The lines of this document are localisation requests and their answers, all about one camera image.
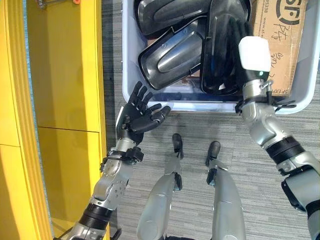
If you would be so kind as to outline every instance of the floor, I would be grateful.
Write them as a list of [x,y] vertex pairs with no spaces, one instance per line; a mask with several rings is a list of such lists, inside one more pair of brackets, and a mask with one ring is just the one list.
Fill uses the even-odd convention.
[[[121,0],[104,0],[102,7],[103,77],[107,143],[115,145],[115,116],[125,104],[122,96]],[[320,72],[314,97],[303,111],[279,118],[308,151],[320,158]],[[181,162],[183,189],[173,194],[168,235],[209,240],[212,229],[214,189],[206,184],[204,161],[211,141],[221,143],[219,159],[238,187],[248,240],[310,239],[307,216],[293,209],[281,189],[282,177],[274,162],[250,138],[242,118],[235,113],[171,112],[162,126],[147,132],[139,145],[143,162],[134,166],[111,223],[122,228],[120,240],[135,240],[139,217],[148,194],[164,173],[171,136],[180,133],[184,159]]]

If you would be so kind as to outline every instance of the humanoid robot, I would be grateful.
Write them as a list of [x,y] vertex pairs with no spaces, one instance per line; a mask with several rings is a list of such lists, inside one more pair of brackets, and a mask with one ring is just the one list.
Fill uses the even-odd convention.
[[[286,176],[281,183],[289,202],[307,212],[312,240],[320,239],[320,161],[294,139],[291,132],[275,116],[280,108],[290,108],[292,102],[278,103],[272,97],[272,81],[267,80],[271,68],[269,45],[266,39],[252,36],[247,22],[230,20],[230,37],[234,39],[236,84],[242,89],[243,100],[235,110],[248,126],[250,135],[270,158],[277,170]],[[79,222],[62,239],[101,240],[112,212],[117,208],[133,172],[133,164],[143,159],[137,146],[144,132],[159,126],[170,112],[161,104],[148,108],[152,94],[145,97],[147,88],[138,82],[128,103],[121,109],[116,133],[118,141],[101,165],[102,176]],[[140,240],[178,240],[166,236],[166,226],[173,191],[182,188],[180,159],[182,140],[173,135],[178,157],[170,159],[153,187],[138,223]],[[245,225],[237,188],[222,162],[217,160],[220,144],[213,142],[208,151],[207,183],[215,186],[212,240],[245,240]]]

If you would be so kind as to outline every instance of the white plastic bin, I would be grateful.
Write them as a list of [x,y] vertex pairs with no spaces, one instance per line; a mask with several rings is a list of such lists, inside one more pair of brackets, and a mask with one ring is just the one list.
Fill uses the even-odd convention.
[[[173,111],[234,112],[236,102],[222,102],[201,92],[200,89],[177,82],[160,91],[152,89],[145,81],[138,65],[138,56],[147,46],[134,16],[133,0],[122,3],[122,93],[126,101],[137,81],[141,81],[155,94],[149,105],[169,105]],[[303,110],[313,98],[320,55],[320,1],[309,1],[306,8],[298,62],[292,83],[291,95],[295,108],[283,108],[277,113],[293,114]],[[170,100],[172,96],[180,100]]]

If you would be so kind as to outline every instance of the cardboard box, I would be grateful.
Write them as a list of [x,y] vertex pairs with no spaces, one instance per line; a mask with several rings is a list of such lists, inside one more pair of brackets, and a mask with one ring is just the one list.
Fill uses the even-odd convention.
[[256,0],[252,3],[253,34],[269,42],[272,94],[290,94],[294,79],[307,0]]

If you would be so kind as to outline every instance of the yellow panel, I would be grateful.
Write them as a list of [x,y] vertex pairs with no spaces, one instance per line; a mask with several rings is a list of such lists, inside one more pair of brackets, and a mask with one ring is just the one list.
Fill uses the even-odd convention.
[[45,10],[27,1],[31,75],[38,126],[100,131],[96,1]]
[[11,90],[5,2],[0,1],[0,144],[19,146],[14,101]]
[[[14,150],[17,149],[16,147],[1,146],[3,179],[6,180],[6,184],[2,182],[1,187],[4,191],[8,190],[13,207],[11,223],[8,221],[7,224],[17,225],[20,236],[19,238],[10,237],[10,239],[49,240],[52,235],[37,153],[27,74],[23,2],[21,0],[0,1],[0,15],[3,17],[0,21],[1,43],[6,48],[2,50],[7,53],[5,56],[7,64],[2,65],[1,68],[7,77],[9,76],[6,80],[10,80],[11,89],[6,85],[6,90],[9,91],[7,94],[11,95],[13,102],[15,116],[13,124],[16,125],[20,146],[19,154]],[[7,114],[7,117],[10,115],[12,117],[12,113],[7,112]],[[10,236],[10,230],[6,228],[0,233]]]
[[79,221],[100,177],[99,133],[43,127],[38,132],[49,208],[59,236],[70,227],[68,222]]
[[1,239],[38,239],[27,188],[21,148],[0,145]]

